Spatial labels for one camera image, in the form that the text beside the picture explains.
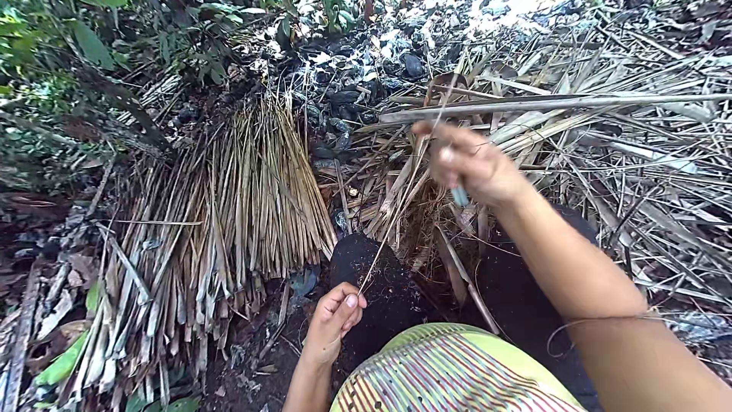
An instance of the striped shirt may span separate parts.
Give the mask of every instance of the striped shirt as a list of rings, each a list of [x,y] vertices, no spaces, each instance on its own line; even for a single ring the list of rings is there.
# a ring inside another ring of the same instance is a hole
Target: striped shirt
[[[427,323],[348,376],[331,411],[584,411],[541,364],[479,328]]]

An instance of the dry leaf pile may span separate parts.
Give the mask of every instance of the dry leaf pile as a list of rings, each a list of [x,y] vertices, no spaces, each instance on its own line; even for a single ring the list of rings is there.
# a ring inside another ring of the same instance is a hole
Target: dry leaf pile
[[[454,88],[448,72],[382,103],[380,122],[353,137],[370,153],[318,170],[321,187],[343,197],[343,228],[386,237],[413,268],[435,256],[433,222],[456,238],[484,238],[490,211],[457,207],[436,188],[408,132],[441,113],[500,147],[544,195],[582,210],[653,301],[729,310],[732,62],[701,28],[716,21],[729,35],[719,21],[727,12],[690,23],[704,38],[684,41],[658,24],[669,16],[650,24],[634,12],[601,7],[593,20],[518,47],[511,30],[464,43]]]
[[[66,390],[114,387],[114,408],[134,391],[167,405],[170,370],[201,376],[209,335],[224,348],[265,281],[330,258],[336,241],[288,96],[245,106],[172,166],[139,161],[130,179],[137,196],[112,226],[124,230],[97,224],[104,292]]]

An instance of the leg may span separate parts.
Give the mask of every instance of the leg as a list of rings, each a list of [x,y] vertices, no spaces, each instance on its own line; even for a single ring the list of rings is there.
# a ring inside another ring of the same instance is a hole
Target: leg
[[[559,205],[554,207],[567,223],[597,244],[595,231],[579,213]],[[502,228],[499,227],[497,233],[499,236],[492,238],[491,244],[519,254]],[[509,342],[549,369],[587,410],[601,411],[597,392],[585,373],[579,353],[572,348],[569,334],[566,331],[557,333],[549,346],[550,352],[547,351],[550,335],[563,326],[564,320],[544,296],[523,259],[505,251],[489,247],[482,257],[476,279],[496,322]]]

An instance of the right hand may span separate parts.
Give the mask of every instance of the right hand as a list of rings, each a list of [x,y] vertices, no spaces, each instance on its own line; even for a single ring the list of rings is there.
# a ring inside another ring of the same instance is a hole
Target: right hand
[[[419,122],[412,126],[418,135],[433,133],[430,168],[432,177],[448,188],[461,183],[478,203],[492,207],[510,206],[524,194],[534,192],[531,183],[513,162],[478,133],[445,123]]]

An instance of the hand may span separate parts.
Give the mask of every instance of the hand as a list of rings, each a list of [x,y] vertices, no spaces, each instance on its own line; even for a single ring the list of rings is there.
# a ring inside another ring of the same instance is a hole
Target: hand
[[[302,359],[317,367],[330,367],[340,352],[340,340],[361,321],[366,298],[358,288],[343,282],[318,301],[305,337]]]
[[[412,127],[412,132],[420,135],[432,130],[430,122]],[[534,192],[513,162],[478,133],[440,124],[433,136],[432,177],[448,188],[462,183],[474,200],[494,207],[511,205],[522,195]]]

